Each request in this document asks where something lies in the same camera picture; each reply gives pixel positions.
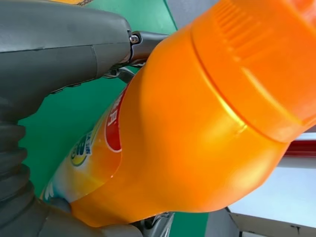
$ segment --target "screw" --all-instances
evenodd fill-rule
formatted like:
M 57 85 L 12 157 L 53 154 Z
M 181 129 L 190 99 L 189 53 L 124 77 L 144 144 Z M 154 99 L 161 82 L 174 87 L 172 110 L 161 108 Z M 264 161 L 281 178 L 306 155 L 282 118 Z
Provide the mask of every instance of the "screw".
M 132 35 L 129 38 L 132 44 L 140 43 L 140 38 L 137 35 Z

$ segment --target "red label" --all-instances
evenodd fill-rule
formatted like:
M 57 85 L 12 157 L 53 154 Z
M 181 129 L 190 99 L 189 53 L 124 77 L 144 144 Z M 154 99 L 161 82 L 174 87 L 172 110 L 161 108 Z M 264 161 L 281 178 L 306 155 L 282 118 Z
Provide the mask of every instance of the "red label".
M 126 90 L 127 87 L 114 102 L 112 109 L 109 112 L 104 127 L 105 140 L 108 147 L 113 152 L 120 152 L 122 150 L 121 147 L 118 118 L 120 116 L 121 105 Z

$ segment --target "yellow logo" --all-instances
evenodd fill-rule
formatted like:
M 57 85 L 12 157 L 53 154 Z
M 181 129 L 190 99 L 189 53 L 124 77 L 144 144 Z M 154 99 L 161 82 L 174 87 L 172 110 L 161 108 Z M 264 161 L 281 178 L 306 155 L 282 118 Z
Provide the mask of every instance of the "yellow logo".
M 90 132 L 75 144 L 71 152 L 71 162 L 75 166 L 80 166 L 91 154 L 91 132 Z

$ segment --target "bottle label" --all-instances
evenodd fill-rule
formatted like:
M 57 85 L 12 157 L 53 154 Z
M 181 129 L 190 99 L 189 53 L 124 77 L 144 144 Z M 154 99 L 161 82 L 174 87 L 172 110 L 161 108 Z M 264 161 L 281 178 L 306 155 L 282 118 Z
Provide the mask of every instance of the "bottle label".
M 78 200 L 113 178 L 120 166 L 119 117 L 127 88 L 105 112 L 91 132 L 66 157 L 43 192 L 42 198 Z

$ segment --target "green background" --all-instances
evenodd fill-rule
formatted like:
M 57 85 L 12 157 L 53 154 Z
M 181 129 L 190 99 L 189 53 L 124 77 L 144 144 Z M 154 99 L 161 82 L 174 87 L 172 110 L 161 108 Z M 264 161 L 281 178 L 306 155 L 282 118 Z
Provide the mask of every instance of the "green background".
M 121 14 L 133 30 L 171 34 L 176 30 L 164 0 L 94 0 L 87 7 Z M 48 96 L 39 110 L 20 122 L 26 136 L 26 164 L 39 195 L 58 165 L 81 136 L 91 128 L 125 84 L 118 79 L 99 79 Z M 207 213 L 176 213 L 171 237 L 203 237 Z

